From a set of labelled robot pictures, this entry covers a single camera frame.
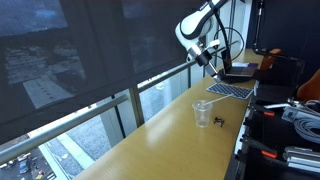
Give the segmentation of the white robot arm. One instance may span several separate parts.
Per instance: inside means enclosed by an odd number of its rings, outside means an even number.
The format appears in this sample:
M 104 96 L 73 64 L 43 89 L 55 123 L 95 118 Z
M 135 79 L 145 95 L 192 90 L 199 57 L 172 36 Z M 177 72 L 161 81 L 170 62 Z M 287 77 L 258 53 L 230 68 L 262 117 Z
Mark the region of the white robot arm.
M 178 41 L 187 51 L 186 61 L 195 61 L 199 66 L 203 66 L 216 83 L 220 83 L 221 78 L 216 67 L 210 62 L 212 55 L 208 50 L 219 45 L 220 41 L 213 40 L 205 45 L 201 38 L 211 30 L 212 17 L 227 1 L 206 0 L 198 10 L 184 17 L 175 28 Z

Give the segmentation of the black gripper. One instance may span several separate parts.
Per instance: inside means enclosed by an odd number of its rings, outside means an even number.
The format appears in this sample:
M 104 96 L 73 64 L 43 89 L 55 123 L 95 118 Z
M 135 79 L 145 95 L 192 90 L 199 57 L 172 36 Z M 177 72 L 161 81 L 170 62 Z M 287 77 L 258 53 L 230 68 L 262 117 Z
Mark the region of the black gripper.
M 195 58 L 195 61 L 199 66 L 203 66 L 205 68 L 207 73 L 215 80 L 216 83 L 221 83 L 221 79 L 218 76 L 215 66 L 210 62 L 211 59 L 211 54 L 208 51 L 204 51 Z

